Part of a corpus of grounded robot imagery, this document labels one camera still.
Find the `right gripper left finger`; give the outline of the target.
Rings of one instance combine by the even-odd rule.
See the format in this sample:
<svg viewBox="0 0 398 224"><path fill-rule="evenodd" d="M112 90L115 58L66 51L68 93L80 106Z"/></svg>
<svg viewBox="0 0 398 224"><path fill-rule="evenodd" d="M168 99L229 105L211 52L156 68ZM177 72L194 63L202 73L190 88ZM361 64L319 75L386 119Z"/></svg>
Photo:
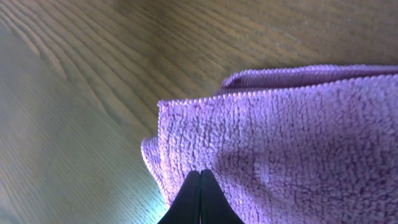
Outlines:
<svg viewBox="0 0 398 224"><path fill-rule="evenodd" d="M178 194L158 224L200 223L200 174L190 171Z"/></svg>

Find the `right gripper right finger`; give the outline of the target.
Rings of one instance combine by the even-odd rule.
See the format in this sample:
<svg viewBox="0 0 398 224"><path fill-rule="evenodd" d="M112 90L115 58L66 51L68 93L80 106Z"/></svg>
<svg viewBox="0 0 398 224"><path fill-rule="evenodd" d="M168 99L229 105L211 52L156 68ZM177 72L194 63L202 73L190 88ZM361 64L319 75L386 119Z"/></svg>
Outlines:
<svg viewBox="0 0 398 224"><path fill-rule="evenodd" d="M200 218L201 224L243 224L209 169L200 173Z"/></svg>

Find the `pink microfiber cloth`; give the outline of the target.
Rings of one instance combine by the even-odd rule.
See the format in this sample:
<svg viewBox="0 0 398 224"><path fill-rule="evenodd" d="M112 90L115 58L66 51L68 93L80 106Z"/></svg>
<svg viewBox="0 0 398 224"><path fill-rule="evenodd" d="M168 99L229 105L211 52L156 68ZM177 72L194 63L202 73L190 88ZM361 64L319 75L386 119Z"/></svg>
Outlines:
<svg viewBox="0 0 398 224"><path fill-rule="evenodd" d="M170 208L209 169L243 223L397 222L397 67L245 70L160 101L143 160Z"/></svg>

